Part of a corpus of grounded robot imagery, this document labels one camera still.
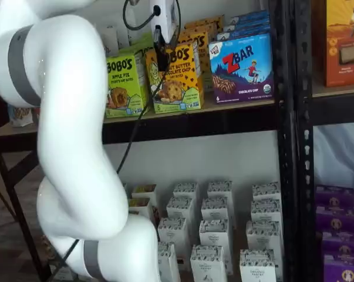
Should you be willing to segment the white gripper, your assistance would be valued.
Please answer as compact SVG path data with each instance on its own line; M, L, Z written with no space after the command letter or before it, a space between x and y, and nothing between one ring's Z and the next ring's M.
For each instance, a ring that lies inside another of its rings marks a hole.
M171 42L177 29L176 7L177 4L174 0L150 0L150 12L153 13L156 8L150 26L154 36L157 64L161 72L166 72L168 67L166 42Z

